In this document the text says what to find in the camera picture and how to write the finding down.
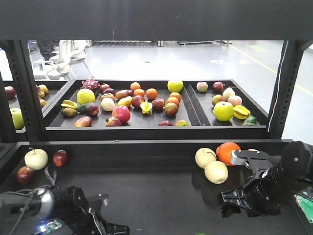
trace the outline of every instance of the apple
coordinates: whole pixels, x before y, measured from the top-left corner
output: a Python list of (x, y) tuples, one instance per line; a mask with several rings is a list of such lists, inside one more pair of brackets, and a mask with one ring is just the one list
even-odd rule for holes
[(223, 84), (222, 82), (213, 83), (213, 90), (217, 93), (221, 93), (224, 87), (225, 87), (225, 84)]
[(210, 148), (200, 148), (196, 152), (196, 163), (199, 167), (205, 169), (205, 166), (212, 162), (216, 161), (215, 152)]
[(197, 83), (197, 90), (198, 90), (198, 92), (206, 92), (207, 87), (208, 87), (208, 85), (207, 85), (206, 82), (198, 82)]
[(69, 160), (68, 153), (65, 150), (58, 150), (53, 155), (53, 162), (56, 166), (64, 166)]
[(189, 126), (189, 123), (185, 120), (178, 120), (175, 122), (174, 126)]
[(108, 89), (111, 88), (109, 84), (102, 84), (99, 89), (100, 89), (100, 93), (103, 94), (103, 92)]
[(20, 184), (28, 185), (33, 181), (34, 174), (35, 172), (32, 168), (30, 168), (29, 166), (23, 166), (18, 170), (16, 176)]
[(142, 102), (145, 102), (145, 98), (141, 95), (135, 95), (132, 100), (132, 105), (134, 108), (139, 109)]
[(131, 113), (126, 105), (117, 105), (112, 111), (112, 116), (125, 123), (131, 118)]
[(164, 120), (158, 124), (158, 126), (174, 126), (170, 121)]
[(99, 107), (96, 106), (94, 103), (89, 102), (86, 104), (86, 115), (90, 116), (90, 117), (94, 117), (97, 116), (97, 114), (99, 113)]
[(22, 111), (19, 108), (10, 109), (15, 130), (21, 130), (24, 127)]
[(241, 99), (240, 96), (238, 95), (231, 95), (228, 100), (227, 100), (229, 103), (231, 103), (233, 106), (236, 106), (236, 105), (241, 105), (243, 100)]
[(106, 120), (106, 126), (121, 126), (121, 121), (116, 117), (110, 117)]
[(40, 148), (33, 149), (29, 148), (31, 151), (25, 154), (24, 160), (26, 166), (29, 166), (33, 170), (40, 170), (47, 165), (48, 155), (47, 153)]
[(182, 80), (179, 78), (171, 78), (167, 82), (167, 88), (170, 92), (179, 93), (182, 90), (183, 86), (184, 86), (184, 84), (183, 84)]
[(8, 86), (8, 87), (4, 87), (4, 89), (5, 89), (6, 97), (8, 99), (12, 99), (13, 97), (15, 97), (16, 91), (14, 87)]
[(218, 121), (229, 121), (234, 115), (234, 106), (226, 101), (218, 102), (213, 109)]
[(228, 170), (224, 163), (212, 161), (204, 168), (206, 178), (214, 184), (221, 184), (228, 178)]
[(162, 110), (165, 106), (165, 100), (164, 99), (155, 99), (152, 100), (152, 106), (156, 110)]
[(212, 97), (212, 104), (213, 105), (216, 105), (220, 101), (225, 101), (224, 97), (221, 94), (217, 94), (217, 95)]
[(163, 109), (167, 116), (174, 116), (178, 112), (178, 106), (174, 103), (167, 103)]
[(75, 123), (74, 126), (75, 127), (82, 127), (82, 126), (91, 126), (92, 124), (92, 118), (88, 117), (88, 116), (84, 116), (81, 117), (80, 119), (78, 119)]

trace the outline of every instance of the black cable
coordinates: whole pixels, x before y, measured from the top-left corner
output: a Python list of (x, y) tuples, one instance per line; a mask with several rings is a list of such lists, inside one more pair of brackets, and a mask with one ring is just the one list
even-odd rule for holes
[(22, 217), (24, 216), (24, 214), (25, 214), (25, 212), (26, 212), (26, 210), (27, 210), (27, 208), (28, 208), (28, 206), (29, 206), (31, 200), (33, 200), (34, 195), (36, 194), (36, 191), (35, 191), (35, 190), (32, 190), (32, 189), (23, 189), (23, 190), (20, 190), (20, 191), (29, 191), (29, 192), (31, 192), (32, 194), (29, 194), (29, 195), (30, 195), (30, 196), (29, 196), (29, 200), (27, 201), (27, 203), (25, 203), (25, 206), (24, 206), (23, 209), (22, 209), (21, 215), (20, 215), (20, 217), (18, 218), (18, 220), (16, 221), (16, 223), (15, 223), (14, 227), (12, 228), (11, 232), (9, 233), (9, 235), (12, 235), (12, 234), (14, 233), (14, 231), (16, 230), (16, 228), (18, 227), (18, 225), (20, 224), (20, 221), (21, 221)]

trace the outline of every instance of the cable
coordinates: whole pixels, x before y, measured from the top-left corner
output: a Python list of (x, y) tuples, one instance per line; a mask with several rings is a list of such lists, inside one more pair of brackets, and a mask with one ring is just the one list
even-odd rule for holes
[(31, 53), (30, 53), (30, 48), (29, 48), (29, 43), (27, 43), (27, 47), (28, 47), (28, 52), (29, 52), (29, 58), (30, 58), (30, 64), (31, 64), (31, 69), (33, 70), (33, 60), (31, 58)]
[(276, 94), (276, 100), (275, 100), (275, 103), (274, 103), (274, 107), (273, 107), (273, 112), (272, 112), (272, 115), (269, 119), (269, 122), (268, 122), (268, 132), (269, 132), (269, 127), (270, 127), (270, 124), (272, 122), (272, 119), (273, 119), (273, 116), (274, 116), (274, 112), (275, 112), (275, 108), (276, 108), (276, 104), (277, 104), (277, 100), (278, 100), (278, 95), (279, 95), (279, 87), (280, 87), (280, 75), (281, 75), (281, 70), (282, 70), (282, 66), (283, 66), (283, 62), (285, 60), (285, 55), (286, 55), (286, 51), (287, 51), (287, 47), (288, 47), (288, 40), (286, 42), (286, 48), (285, 48), (285, 51), (284, 51), (284, 55), (283, 55), (283, 59), (282, 59), (282, 62), (280, 63), (280, 67), (279, 67), (279, 70), (278, 70), (278, 88), (277, 88), (277, 94)]
[(35, 190), (32, 190), (32, 189), (23, 189), (21, 191), (29, 191), (29, 192), (32, 192), (32, 194), (30, 195), (29, 200), (27, 201), (27, 203), (25, 203), (25, 206), (22, 209), (22, 213), (21, 213), (20, 217), (18, 218), (18, 220), (16, 221), (15, 225), (13, 226), (13, 228), (12, 228), (11, 232), (9, 233), (9, 235), (12, 235), (14, 233), (14, 231), (16, 230), (16, 228), (18, 227), (18, 225), (20, 224), (20, 221), (21, 221), (22, 217), (24, 216), (24, 214), (25, 214), (25, 212), (26, 212), (26, 210), (27, 210), (31, 200), (33, 200), (34, 195), (36, 194)]

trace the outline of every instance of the gray floor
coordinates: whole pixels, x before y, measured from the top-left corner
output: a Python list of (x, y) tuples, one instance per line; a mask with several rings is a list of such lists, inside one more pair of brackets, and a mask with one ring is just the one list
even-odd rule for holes
[[(282, 42), (279, 41), (233, 41), (230, 46), (220, 43), (180, 46), (164, 42), (163, 47), (157, 47), (156, 43), (107, 43), (94, 44), (87, 49), (85, 61), (97, 79), (234, 79), (268, 112), (281, 47)], [(37, 52), (32, 59), (35, 61), (39, 57)], [(306, 51), (293, 93), (284, 139), (313, 144), (313, 126), (310, 123), (313, 120), (312, 64), (313, 54)], [(10, 79), (5, 66), (4, 63), (0, 64), (2, 76)], [(73, 72), (79, 79), (90, 77), (83, 64), (74, 65)]]

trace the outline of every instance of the yellow apple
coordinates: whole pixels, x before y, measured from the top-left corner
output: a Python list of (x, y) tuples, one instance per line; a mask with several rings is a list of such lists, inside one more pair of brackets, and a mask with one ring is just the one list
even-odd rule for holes
[(25, 154), (24, 160), (26, 166), (29, 166), (33, 170), (40, 170), (47, 165), (48, 155), (43, 149), (32, 149)]
[(228, 178), (228, 170), (224, 163), (220, 161), (213, 161), (208, 163), (205, 166), (204, 173), (206, 178), (214, 183), (214, 184), (221, 184), (225, 182)]
[(196, 163), (201, 168), (205, 168), (208, 163), (216, 161), (215, 152), (210, 148), (200, 148), (196, 152)]
[(181, 92), (184, 84), (179, 78), (172, 78), (167, 82), (167, 88), (170, 92)]
[(218, 121), (229, 121), (234, 115), (234, 106), (226, 101), (218, 102), (213, 109)]

